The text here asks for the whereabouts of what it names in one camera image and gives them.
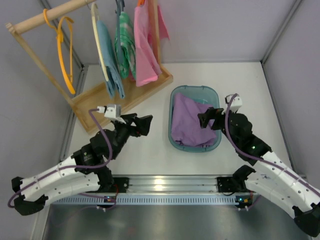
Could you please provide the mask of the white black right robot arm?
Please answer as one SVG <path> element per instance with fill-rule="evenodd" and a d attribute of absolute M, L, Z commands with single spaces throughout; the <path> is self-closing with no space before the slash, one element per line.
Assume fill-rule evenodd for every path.
<path fill-rule="evenodd" d="M 288 167 L 263 140 L 253 134 L 248 118 L 231 110 L 210 107 L 197 115 L 201 128 L 220 130 L 247 162 L 233 178 L 284 210 L 307 235 L 320 234 L 320 191 Z"/>

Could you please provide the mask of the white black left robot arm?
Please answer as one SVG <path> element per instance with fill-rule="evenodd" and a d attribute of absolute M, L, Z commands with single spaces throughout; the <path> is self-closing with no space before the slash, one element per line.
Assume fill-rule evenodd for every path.
<path fill-rule="evenodd" d="M 130 137 L 147 136 L 152 115 L 125 114 L 112 120 L 113 130 L 100 128 L 89 143 L 57 165 L 32 177 L 11 180 L 8 207 L 28 216 L 73 195 L 107 193 L 115 187 L 109 162 L 115 160 Z"/>

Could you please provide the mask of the purple trousers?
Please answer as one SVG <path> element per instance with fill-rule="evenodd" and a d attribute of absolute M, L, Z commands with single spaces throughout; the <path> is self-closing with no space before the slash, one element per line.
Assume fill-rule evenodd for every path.
<path fill-rule="evenodd" d="M 189 147 L 212 146 L 216 134 L 211 130 L 214 121 L 211 120 L 206 128 L 201 128 L 198 114 L 205 113 L 211 104 L 196 102 L 182 93 L 174 96 L 171 122 L 171 137 L 179 145 Z"/>

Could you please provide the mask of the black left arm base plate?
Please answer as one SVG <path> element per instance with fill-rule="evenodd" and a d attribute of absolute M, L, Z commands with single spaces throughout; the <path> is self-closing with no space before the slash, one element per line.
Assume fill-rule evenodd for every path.
<path fill-rule="evenodd" d="M 129 181 L 128 177 L 114 177 L 114 183 L 111 188 L 108 190 L 109 193 L 126 193 L 129 188 Z"/>

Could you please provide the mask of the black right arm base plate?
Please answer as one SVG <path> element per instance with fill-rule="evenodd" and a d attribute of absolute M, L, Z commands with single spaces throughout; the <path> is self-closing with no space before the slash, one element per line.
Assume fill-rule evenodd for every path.
<path fill-rule="evenodd" d="M 216 178 L 217 189 L 219 193 L 224 195 L 232 195 L 234 193 L 247 193 L 245 182 L 242 179 L 233 176 L 220 176 Z"/>

